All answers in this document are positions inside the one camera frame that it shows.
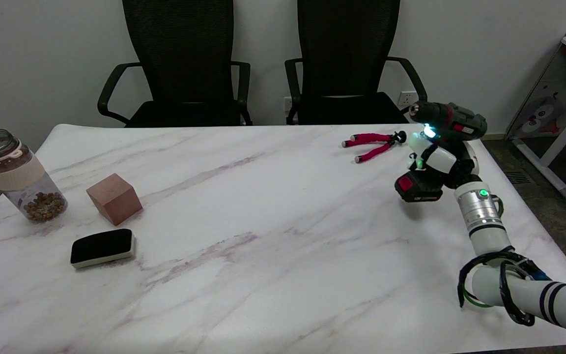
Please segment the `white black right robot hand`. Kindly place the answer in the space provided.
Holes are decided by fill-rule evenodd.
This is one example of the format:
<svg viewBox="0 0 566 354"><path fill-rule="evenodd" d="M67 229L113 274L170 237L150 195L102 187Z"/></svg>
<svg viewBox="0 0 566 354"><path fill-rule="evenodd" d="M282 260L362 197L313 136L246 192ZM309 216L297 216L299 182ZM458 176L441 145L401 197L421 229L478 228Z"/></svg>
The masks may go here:
<svg viewBox="0 0 566 354"><path fill-rule="evenodd" d="M423 171L451 190L481 180L478 158L468 141L434 140L415 132L407 139L407 146L412 150L408 170Z"/></svg>

